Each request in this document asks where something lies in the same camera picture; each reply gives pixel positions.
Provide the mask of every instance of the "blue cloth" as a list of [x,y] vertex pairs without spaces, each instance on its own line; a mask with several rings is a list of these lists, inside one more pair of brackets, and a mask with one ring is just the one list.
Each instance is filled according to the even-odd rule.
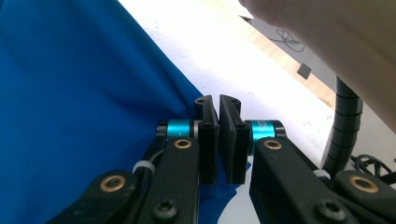
[[43,223],[131,170],[200,96],[115,0],[0,0],[0,223]]

